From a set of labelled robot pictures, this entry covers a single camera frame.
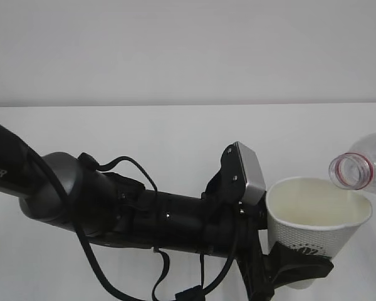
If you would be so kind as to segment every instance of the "gray wall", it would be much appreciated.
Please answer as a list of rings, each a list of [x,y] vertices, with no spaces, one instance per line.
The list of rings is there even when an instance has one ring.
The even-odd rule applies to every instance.
[[[0,0],[0,105],[376,102],[376,0]]]

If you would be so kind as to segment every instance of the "rubber strap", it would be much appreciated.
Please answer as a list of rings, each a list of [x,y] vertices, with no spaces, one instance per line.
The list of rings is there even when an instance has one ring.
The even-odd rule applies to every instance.
[[[159,301],[159,299],[156,298],[155,291],[156,291],[157,286],[164,280],[164,278],[169,273],[169,270],[170,270],[170,256],[166,252],[160,251],[158,248],[154,248],[154,252],[155,253],[159,253],[160,255],[162,255],[162,258],[163,258],[163,270],[162,270],[162,274],[160,275],[159,279],[155,283],[155,286],[153,287],[153,290],[152,290],[152,300],[153,301]]]

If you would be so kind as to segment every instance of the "logo on cup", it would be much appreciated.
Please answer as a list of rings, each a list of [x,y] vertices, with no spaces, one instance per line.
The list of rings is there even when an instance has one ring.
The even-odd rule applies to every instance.
[[[324,247],[310,243],[292,245],[291,248],[304,255],[326,256],[326,249]]]

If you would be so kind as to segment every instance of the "black strap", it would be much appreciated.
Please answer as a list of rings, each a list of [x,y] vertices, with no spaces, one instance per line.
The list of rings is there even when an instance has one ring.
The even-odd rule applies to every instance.
[[[205,284],[205,254],[202,252],[199,255],[199,261],[201,262],[201,287]]]
[[[170,270],[170,257],[168,256],[168,254],[166,252],[160,251],[159,248],[154,248],[154,252],[155,253],[159,253],[160,255],[162,255],[162,258],[163,258],[163,270],[162,270],[162,274],[160,275],[159,279],[155,283],[155,286],[153,287],[153,290],[152,290],[152,300],[153,301],[159,301],[159,299],[156,298],[155,291],[156,291],[157,286],[164,280],[164,278],[169,273],[169,270]]]

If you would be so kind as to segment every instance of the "cup rim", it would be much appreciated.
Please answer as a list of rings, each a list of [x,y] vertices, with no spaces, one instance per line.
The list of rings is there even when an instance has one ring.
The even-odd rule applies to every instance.
[[[287,182],[287,181],[290,181],[290,180],[294,180],[294,179],[314,179],[314,180],[318,180],[318,181],[324,181],[324,182],[328,182],[331,184],[330,181],[326,180],[326,179],[320,179],[320,178],[317,178],[317,177],[302,177],[302,176],[296,176],[296,177],[286,177],[282,180],[279,180],[277,182],[275,182],[267,191],[266,193],[266,199],[265,199],[265,203],[266,203],[266,208],[268,210],[268,214],[270,214],[270,216],[275,220],[277,221],[278,223],[281,223],[281,224],[284,224],[286,226],[289,226],[289,227],[292,227],[292,228],[296,228],[296,229],[302,229],[302,230],[312,230],[312,231],[331,231],[331,230],[340,230],[340,229],[344,229],[344,228],[352,228],[352,227],[356,227],[356,226],[360,226],[361,224],[364,224],[366,223],[371,217],[372,217],[372,204],[370,203],[369,199],[366,198],[365,196],[359,194],[359,193],[356,193],[354,191],[348,191],[350,193],[354,193],[354,194],[359,194],[361,195],[369,204],[369,214],[368,216],[358,222],[358,223],[346,223],[346,224],[340,224],[340,225],[337,225],[337,226],[311,226],[311,225],[306,225],[306,224],[296,224],[296,223],[291,223],[289,221],[284,221],[282,219],[279,219],[277,218],[269,209],[269,195],[270,195],[270,192],[279,184],[281,184],[282,182]]]

